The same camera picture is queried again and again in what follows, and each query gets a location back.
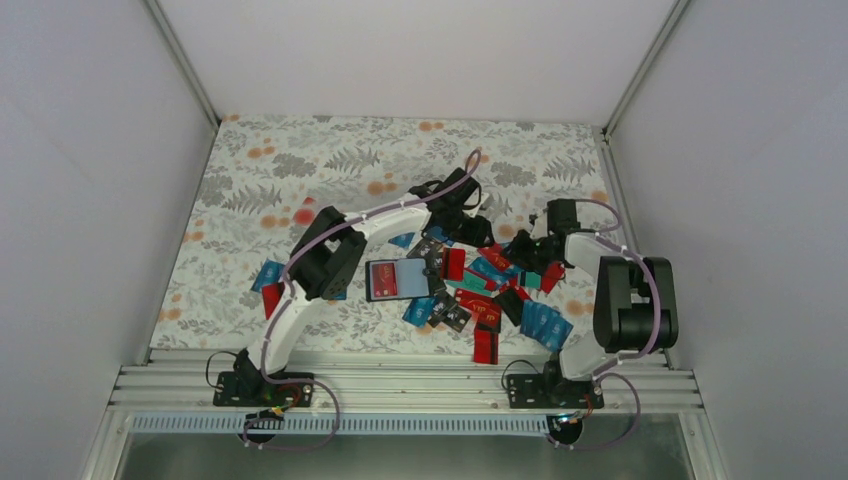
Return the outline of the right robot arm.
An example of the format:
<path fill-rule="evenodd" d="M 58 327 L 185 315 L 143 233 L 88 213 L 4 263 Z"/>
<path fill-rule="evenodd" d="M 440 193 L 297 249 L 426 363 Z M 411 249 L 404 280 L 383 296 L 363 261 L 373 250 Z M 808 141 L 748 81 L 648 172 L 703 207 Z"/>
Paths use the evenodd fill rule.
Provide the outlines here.
<path fill-rule="evenodd" d="M 599 381 L 626 360 L 675 345 L 679 335 L 673 269 L 669 260 L 645 257 L 609 240 L 610 228 L 592 230 L 577 218 L 577 201 L 548 203 L 542 234 L 520 230 L 502 250 L 526 273 L 558 280 L 580 270 L 595 281 L 592 334 L 566 343 L 572 326 L 555 308 L 514 292 L 497 296 L 521 334 L 553 352 L 558 370 L 541 384 L 544 399 L 565 407 L 580 393 L 579 381 Z"/>

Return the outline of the black card holder wallet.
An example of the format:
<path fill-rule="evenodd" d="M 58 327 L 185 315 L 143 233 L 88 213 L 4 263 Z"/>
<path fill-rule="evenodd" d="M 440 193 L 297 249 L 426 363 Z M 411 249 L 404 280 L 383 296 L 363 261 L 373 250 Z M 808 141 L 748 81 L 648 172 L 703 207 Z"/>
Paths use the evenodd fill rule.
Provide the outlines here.
<path fill-rule="evenodd" d="M 398 295 L 394 298 L 377 299 L 372 297 L 370 282 L 370 266 L 376 262 L 394 262 L 397 274 Z M 446 290 L 446 285 L 439 277 L 436 268 L 424 258 L 401 258 L 372 260 L 365 263 L 366 300 L 368 302 L 383 302 L 394 300 L 409 300 L 421 297 L 431 297 Z"/>

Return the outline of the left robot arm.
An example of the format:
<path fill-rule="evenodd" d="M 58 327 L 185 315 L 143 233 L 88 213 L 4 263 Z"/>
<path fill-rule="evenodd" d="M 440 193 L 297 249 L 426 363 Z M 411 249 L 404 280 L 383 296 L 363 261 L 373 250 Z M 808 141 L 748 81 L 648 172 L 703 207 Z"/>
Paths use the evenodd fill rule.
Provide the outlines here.
<path fill-rule="evenodd" d="M 476 205 L 469 201 L 480 189 L 472 168 L 466 166 L 370 210 L 321 209 L 271 285 L 279 300 L 266 330 L 235 356 L 232 375 L 238 397 L 263 405 L 276 396 L 278 385 L 293 382 L 285 370 L 314 308 L 347 290 L 370 247 L 432 228 L 461 245 L 494 245 L 491 222 L 477 215 Z"/>

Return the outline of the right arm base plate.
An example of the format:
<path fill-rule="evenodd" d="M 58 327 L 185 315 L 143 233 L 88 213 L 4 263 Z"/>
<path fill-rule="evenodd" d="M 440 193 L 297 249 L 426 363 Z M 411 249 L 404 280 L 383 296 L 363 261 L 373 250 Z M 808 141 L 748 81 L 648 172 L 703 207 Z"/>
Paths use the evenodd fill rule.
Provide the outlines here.
<path fill-rule="evenodd" d="M 509 374 L 507 397 L 512 409 L 601 409 L 603 394 L 590 381 L 546 379 L 542 374 Z"/>

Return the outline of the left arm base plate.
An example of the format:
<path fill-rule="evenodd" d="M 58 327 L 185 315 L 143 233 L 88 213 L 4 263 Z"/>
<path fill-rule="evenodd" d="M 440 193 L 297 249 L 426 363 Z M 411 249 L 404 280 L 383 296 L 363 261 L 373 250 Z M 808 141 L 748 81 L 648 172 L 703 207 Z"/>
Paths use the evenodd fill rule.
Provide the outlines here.
<path fill-rule="evenodd" d="M 314 375 L 305 372 L 282 372 L 282 380 L 292 383 L 272 384 L 260 378 L 257 387 L 249 386 L 234 372 L 222 372 L 217 379 L 219 389 L 213 396 L 216 407 L 309 407 L 314 393 Z"/>

